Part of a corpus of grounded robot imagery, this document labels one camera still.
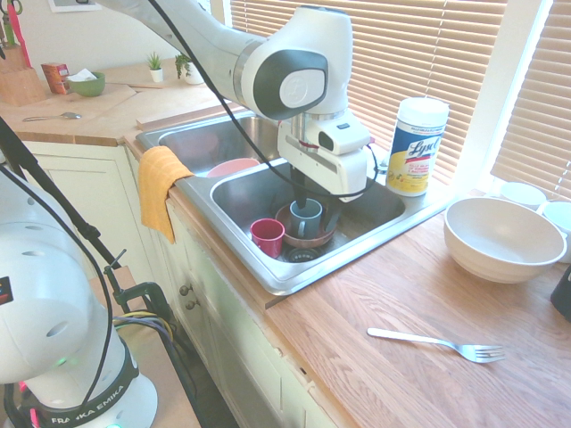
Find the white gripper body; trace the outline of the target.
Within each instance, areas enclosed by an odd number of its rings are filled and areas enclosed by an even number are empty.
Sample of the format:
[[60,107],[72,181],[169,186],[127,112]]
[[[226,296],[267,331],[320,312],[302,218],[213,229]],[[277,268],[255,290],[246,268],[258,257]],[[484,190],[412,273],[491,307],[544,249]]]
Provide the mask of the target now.
[[359,196],[367,184],[364,146],[369,131],[357,119],[309,120],[296,136],[289,120],[278,124],[279,155],[342,201]]

